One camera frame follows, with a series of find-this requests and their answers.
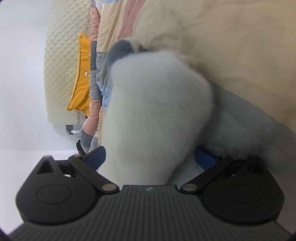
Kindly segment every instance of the quilted pattern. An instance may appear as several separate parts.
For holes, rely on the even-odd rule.
[[[67,111],[78,61],[78,35],[86,31],[89,1],[54,0],[49,20],[45,56],[44,89],[48,121],[74,125],[84,114]]]

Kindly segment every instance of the ribbed black surface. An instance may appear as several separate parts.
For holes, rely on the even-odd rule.
[[[15,241],[284,241],[289,234],[276,223],[245,227],[209,214],[196,196],[174,186],[126,186],[105,195],[85,217],[60,226],[25,223]]]

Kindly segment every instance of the white wall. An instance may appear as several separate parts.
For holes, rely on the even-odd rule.
[[[65,126],[47,122],[43,60],[52,0],[0,3],[0,148],[74,150]]]
[[[21,219],[15,195],[43,155],[77,153],[65,126],[47,122],[43,59],[52,0],[0,3],[0,227],[11,232]]]

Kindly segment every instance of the white plush toy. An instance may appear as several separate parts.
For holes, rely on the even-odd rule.
[[[98,172],[120,187],[166,184],[210,118],[210,84],[169,51],[128,55],[110,76]]]

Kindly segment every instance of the yellow pillow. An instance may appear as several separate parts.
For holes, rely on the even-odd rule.
[[[79,57],[76,80],[67,110],[81,110],[89,116],[90,40],[86,34],[79,34]]]

